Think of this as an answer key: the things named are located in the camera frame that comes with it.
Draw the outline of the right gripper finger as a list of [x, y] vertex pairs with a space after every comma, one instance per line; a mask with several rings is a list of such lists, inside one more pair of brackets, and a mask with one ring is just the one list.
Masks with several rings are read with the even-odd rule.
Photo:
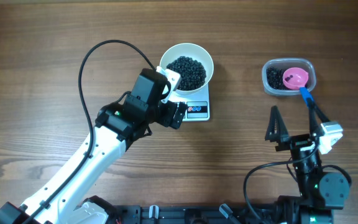
[[289, 140], [289, 133], [277, 106], [271, 107], [265, 140], [283, 143]]
[[319, 129], [316, 117], [318, 117], [322, 123], [327, 123], [331, 120], [321, 111], [318, 105], [311, 98], [307, 99], [306, 105], [309, 111], [309, 128], [310, 135], [312, 136], [314, 133], [318, 133]]

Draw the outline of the pink scoop with blue handle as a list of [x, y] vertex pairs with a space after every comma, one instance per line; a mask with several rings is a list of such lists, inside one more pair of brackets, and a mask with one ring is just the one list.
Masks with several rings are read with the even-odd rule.
[[[289, 75], [293, 75], [293, 78], [289, 82], [286, 82], [285, 78]], [[299, 90], [305, 103], [308, 98], [311, 98], [314, 101], [311, 93], [306, 88], [308, 80], [309, 73], [299, 67], [289, 68], [285, 70], [283, 74], [284, 85], [290, 90]]]

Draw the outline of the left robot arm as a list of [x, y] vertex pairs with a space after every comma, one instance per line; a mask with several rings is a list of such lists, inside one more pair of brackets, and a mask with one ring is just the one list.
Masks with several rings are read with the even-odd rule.
[[124, 102], [101, 108], [83, 144], [40, 190], [18, 207], [7, 202], [0, 208], [0, 223], [116, 223], [114, 207], [83, 197], [133, 142], [151, 134], [151, 123], [180, 127], [187, 105], [169, 101], [180, 82], [169, 69], [143, 69]]

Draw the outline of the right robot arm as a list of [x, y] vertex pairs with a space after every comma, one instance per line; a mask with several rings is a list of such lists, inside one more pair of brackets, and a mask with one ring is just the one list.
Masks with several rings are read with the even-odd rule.
[[290, 136], [277, 106], [270, 110], [265, 140], [275, 142], [275, 150], [289, 151], [300, 195], [280, 196], [268, 217], [273, 223], [332, 223], [333, 210], [342, 210], [352, 179], [339, 166], [322, 165], [327, 154], [343, 137], [343, 128], [329, 120], [312, 100], [309, 103], [308, 134]]

